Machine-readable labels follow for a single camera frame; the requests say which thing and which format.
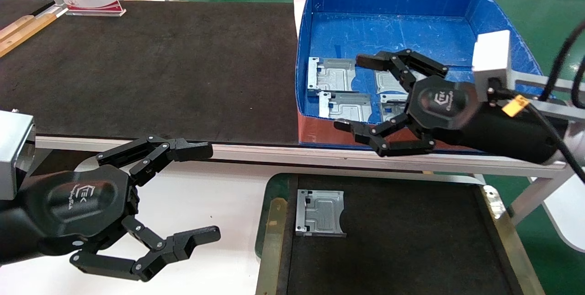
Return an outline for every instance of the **blue cardboard bin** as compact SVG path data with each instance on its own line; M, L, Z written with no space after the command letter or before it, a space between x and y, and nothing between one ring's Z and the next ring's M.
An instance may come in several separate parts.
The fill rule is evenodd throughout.
M494 0L307 0L299 30L296 93L299 143L320 147L363 148L349 133L319 117L319 97L307 90L309 57L350 58L410 48L449 66L447 80L473 82L472 56L477 35L510 30L512 68L541 74L533 55ZM369 123L382 122L372 70L356 67L351 88L371 95ZM539 89L518 88L538 94ZM389 140L412 140L408 130ZM449 147L439 149L466 150Z

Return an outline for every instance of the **silver metal bracket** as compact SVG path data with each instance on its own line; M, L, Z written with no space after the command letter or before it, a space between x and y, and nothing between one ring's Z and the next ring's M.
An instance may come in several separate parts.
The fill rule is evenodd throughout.
M385 91L400 91L404 92L404 89L400 83L394 78L392 73L389 71L374 71L376 76L376 94L383 93Z
M500 193L498 193L498 190L491 185L483 185L483 192L486 201L489 203L489 209L492 216L495 220L499 219L500 216L506 212L506 207L500 198Z
M382 122L389 121L395 116L404 113L408 94L382 94L380 95L380 115Z
M351 91L355 76L353 59L309 57L308 94L315 97L319 91Z
M295 232L301 236L345 237L339 224L342 211L343 191L300 189Z
M319 117L367 122L372 115L370 94L320 91Z

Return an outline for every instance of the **metal plate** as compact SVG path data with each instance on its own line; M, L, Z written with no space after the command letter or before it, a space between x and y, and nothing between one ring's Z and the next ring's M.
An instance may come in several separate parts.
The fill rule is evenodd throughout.
M310 96L319 91L351 91L355 76L353 59L309 57L307 90Z
M302 236L345 237L339 224L343 211L343 191L300 189L297 192L295 232Z
M320 91L319 117L367 122L372 115L371 95Z
M415 70L411 70L411 73L413 76L415 76L416 80L426 78L426 76L416 72ZM399 81L397 81L389 71L375 70L374 74L376 76L376 94L383 93L385 91L399 91L406 94Z
M380 95L380 115L382 122L404 113L404 107L408 94L382 94Z

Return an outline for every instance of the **robotic hand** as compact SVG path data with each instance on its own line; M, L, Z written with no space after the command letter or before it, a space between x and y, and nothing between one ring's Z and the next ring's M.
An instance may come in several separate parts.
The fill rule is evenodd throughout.
M569 147L566 151L573 152L577 164L585 162L585 110L561 101L516 97L516 84L544 85L548 79L511 69L509 31L479 35L473 56L475 84L445 80L446 66L411 49L360 54L356 64L389 71L408 93L404 113L374 127L350 120L334 122L335 128L351 132L357 143L369 145L380 157L430 153L435 140L441 140L537 164L564 159ZM411 70L426 78L417 80ZM568 91L571 85L558 80L556 89ZM385 139L405 127L419 140L389 143Z
M100 167L89 172L23 177L30 165L25 162L32 156L27 145L34 147L32 117L7 113L0 112L0 118L21 120L23 127L17 132L18 123L11 123L15 126L11 133L16 135L12 139L22 140L8 143L4 134L0 142L5 149L0 152L7 154L0 168L12 174L0 200L0 264L75 251L69 261L86 274L147 282L167 264L188 259L196 246L220 239L217 226L163 239L134 218L139 202L136 187L172 161L210 158L210 143L149 136L98 154ZM138 163L129 174L119 169L134 162ZM126 233L149 249L144 257L134 261L97 254Z

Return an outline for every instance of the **conveyor belt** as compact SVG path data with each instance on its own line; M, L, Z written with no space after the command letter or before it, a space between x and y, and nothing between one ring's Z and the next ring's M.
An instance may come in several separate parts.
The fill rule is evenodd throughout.
M477 185L315 175L289 184L277 294L522 294ZM297 188L344 191L347 237L295 236Z
M293 4L124 1L0 59L0 109L37 134L296 145Z

